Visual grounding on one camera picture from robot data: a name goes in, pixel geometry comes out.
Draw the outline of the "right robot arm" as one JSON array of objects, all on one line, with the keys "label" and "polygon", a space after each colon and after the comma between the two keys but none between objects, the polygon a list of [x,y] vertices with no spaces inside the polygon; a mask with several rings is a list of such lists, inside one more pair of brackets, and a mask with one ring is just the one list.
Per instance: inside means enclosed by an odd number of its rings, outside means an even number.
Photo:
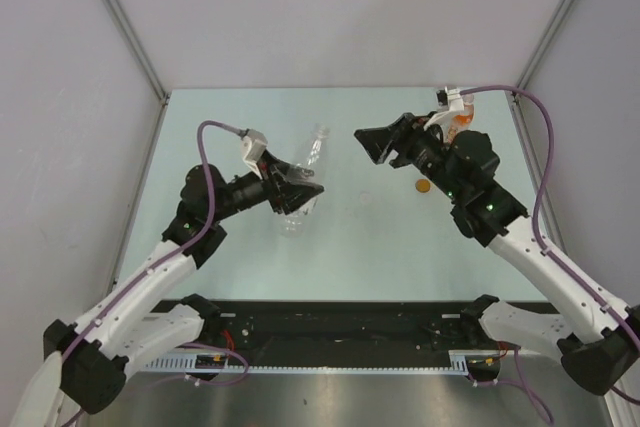
[{"label": "right robot arm", "polygon": [[355,138],[376,164],[414,166],[452,202],[451,216],[463,236],[501,257],[555,308],[538,314],[488,295],[461,323],[473,348],[503,341],[561,364],[571,379],[598,396],[611,391],[639,359],[633,336],[639,310],[608,293],[552,242],[534,232],[526,208],[494,178],[500,159],[489,136],[474,130],[443,139],[429,116],[403,114]]}]

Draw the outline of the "orange bottle cap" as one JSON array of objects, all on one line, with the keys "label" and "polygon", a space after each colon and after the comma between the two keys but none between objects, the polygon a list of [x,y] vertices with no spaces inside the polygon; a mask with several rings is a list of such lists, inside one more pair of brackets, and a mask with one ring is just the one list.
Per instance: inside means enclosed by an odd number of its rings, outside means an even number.
[{"label": "orange bottle cap", "polygon": [[431,183],[427,179],[419,179],[415,182],[415,189],[420,193],[427,193],[431,190]]}]

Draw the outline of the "large orange tea bottle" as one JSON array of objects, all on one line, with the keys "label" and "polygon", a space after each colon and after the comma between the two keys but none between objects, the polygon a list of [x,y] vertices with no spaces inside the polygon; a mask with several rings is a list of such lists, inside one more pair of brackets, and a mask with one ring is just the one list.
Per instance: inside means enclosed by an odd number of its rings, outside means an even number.
[{"label": "large orange tea bottle", "polygon": [[465,95],[462,98],[463,110],[452,118],[445,136],[445,142],[451,144],[454,138],[462,131],[468,129],[474,119],[474,96]]}]

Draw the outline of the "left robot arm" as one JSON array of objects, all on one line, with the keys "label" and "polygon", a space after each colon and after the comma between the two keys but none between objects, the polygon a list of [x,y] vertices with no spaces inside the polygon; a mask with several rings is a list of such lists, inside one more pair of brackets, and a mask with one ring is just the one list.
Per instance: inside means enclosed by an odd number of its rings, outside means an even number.
[{"label": "left robot arm", "polygon": [[227,233],[222,221],[267,203],[276,214],[300,210],[324,191],[312,172],[263,149],[247,174],[227,182],[207,161],[186,175],[174,218],[143,264],[75,321],[53,321],[43,333],[44,356],[61,361],[56,394],[80,412],[97,414],[122,392],[145,364],[184,344],[207,347],[221,334],[215,306],[194,294],[155,326],[143,318],[174,286],[195,274]]}]

